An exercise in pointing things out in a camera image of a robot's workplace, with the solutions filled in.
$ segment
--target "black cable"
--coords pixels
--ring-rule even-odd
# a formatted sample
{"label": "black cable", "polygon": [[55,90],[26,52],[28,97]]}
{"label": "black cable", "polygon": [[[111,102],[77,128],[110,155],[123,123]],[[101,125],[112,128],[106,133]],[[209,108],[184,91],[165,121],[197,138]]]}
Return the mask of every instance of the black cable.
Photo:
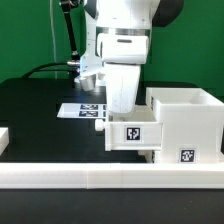
{"label": "black cable", "polygon": [[43,70],[40,70],[42,68],[48,68],[48,67],[53,67],[53,66],[58,66],[58,65],[67,65],[67,62],[54,62],[54,63],[49,63],[49,64],[44,64],[44,65],[40,65],[34,69],[32,69],[31,71],[25,73],[21,78],[23,79],[27,79],[29,78],[34,72],[37,72],[37,71],[43,71]]}

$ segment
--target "green backdrop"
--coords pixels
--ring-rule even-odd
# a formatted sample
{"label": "green backdrop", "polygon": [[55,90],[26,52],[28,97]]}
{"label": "green backdrop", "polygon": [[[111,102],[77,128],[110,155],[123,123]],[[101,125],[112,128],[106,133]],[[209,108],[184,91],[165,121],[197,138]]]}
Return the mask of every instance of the green backdrop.
{"label": "green backdrop", "polygon": [[[57,60],[66,61],[70,48],[58,2],[54,0]],[[223,10],[223,0],[185,0],[175,22],[154,28],[144,79],[194,83],[224,101]],[[0,82],[53,61],[49,0],[1,0],[0,11]],[[78,50],[83,53],[83,10],[73,10],[72,19]]]}

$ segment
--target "white box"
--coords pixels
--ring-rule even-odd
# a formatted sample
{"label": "white box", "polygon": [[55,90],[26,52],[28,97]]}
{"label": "white box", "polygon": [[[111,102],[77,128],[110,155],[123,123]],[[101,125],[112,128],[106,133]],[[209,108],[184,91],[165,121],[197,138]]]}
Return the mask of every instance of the white box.
{"label": "white box", "polygon": [[163,124],[161,151],[155,162],[216,163],[222,159],[221,101],[198,88],[147,88],[146,104]]}

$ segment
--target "white object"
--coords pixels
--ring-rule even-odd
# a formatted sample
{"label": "white object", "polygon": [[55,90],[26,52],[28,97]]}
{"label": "white object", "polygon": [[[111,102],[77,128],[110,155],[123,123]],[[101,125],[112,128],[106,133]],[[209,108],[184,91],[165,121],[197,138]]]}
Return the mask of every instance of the white object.
{"label": "white object", "polygon": [[58,118],[105,119],[105,104],[63,103],[58,111]]}
{"label": "white object", "polygon": [[8,144],[9,144],[8,128],[0,128],[0,155],[4,152]]}
{"label": "white object", "polygon": [[98,27],[150,30],[160,0],[98,0]]}
{"label": "white object", "polygon": [[106,150],[138,150],[161,164],[223,160],[222,102],[197,88],[147,88],[146,104],[122,122],[107,118]]}
{"label": "white object", "polygon": [[224,188],[219,164],[1,163],[0,189]]}
{"label": "white object", "polygon": [[131,116],[140,77],[139,65],[105,63],[107,110],[114,117]]}
{"label": "white object", "polygon": [[147,60],[152,18],[159,2],[98,0],[96,20],[86,13],[87,50],[81,58],[79,81],[87,91],[95,86],[94,75],[96,85],[106,82],[111,116],[128,117],[133,112],[140,65]]}
{"label": "white object", "polygon": [[149,49],[147,36],[110,35],[97,38],[97,53],[103,62],[118,64],[145,64]]}

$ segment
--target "white robotic arm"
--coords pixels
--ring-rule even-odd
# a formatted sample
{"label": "white robotic arm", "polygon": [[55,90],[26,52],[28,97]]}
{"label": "white robotic arm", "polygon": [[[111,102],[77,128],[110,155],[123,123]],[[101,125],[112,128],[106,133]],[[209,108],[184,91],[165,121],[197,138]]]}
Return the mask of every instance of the white robotic arm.
{"label": "white robotic arm", "polygon": [[95,2],[96,51],[106,75],[108,112],[113,117],[128,117],[134,108],[140,65],[147,60],[152,18],[160,0]]}

